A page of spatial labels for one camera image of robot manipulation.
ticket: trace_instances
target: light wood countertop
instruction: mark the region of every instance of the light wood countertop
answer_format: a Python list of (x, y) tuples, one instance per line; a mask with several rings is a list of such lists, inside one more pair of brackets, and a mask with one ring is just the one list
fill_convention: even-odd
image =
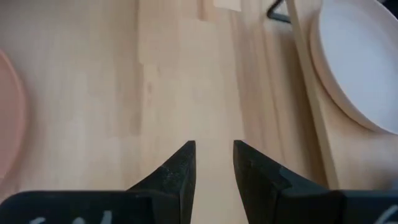
[(197, 141), (192, 223), (247, 223), (234, 139), (326, 185), (289, 24), (271, 0), (0, 1), (0, 48), (29, 96), (2, 198), (126, 189)]

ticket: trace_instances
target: wooden surface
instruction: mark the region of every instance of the wooden surface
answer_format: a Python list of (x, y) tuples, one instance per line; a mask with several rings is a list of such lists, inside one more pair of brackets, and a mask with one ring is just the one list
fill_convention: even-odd
[(193, 223), (246, 223), (234, 139), (326, 185), (291, 26), (271, 1), (0, 1), (30, 124), (2, 198), (126, 189), (197, 141)]
[(288, 0), (328, 183), (333, 189), (388, 189), (398, 179), (398, 136), (349, 119), (323, 89), (309, 54), (309, 31), (321, 0)]

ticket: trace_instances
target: white plate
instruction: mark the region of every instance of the white plate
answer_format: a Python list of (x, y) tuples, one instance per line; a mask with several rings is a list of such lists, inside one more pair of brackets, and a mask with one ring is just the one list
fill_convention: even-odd
[(359, 124), (398, 134), (397, 19), (377, 1), (324, 0), (310, 43), (333, 101)]

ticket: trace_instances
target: pink plate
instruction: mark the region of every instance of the pink plate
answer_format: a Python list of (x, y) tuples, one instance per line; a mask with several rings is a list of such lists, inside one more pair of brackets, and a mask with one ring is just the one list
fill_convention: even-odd
[(0, 183), (10, 171), (26, 129), (26, 99), (21, 80), (0, 50)]

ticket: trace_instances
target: wooden table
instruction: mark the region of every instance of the wooden table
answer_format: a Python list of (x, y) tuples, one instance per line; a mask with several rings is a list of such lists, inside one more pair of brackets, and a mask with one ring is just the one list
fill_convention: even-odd
[(0, 48), (29, 95), (0, 186), (119, 189), (197, 141), (193, 223), (246, 223), (232, 144), (326, 185), (291, 26), (272, 0), (0, 2)]
[(398, 137), (369, 131), (349, 119), (323, 89), (312, 65), (309, 30), (321, 4), (287, 0), (329, 186), (388, 189), (398, 179)]

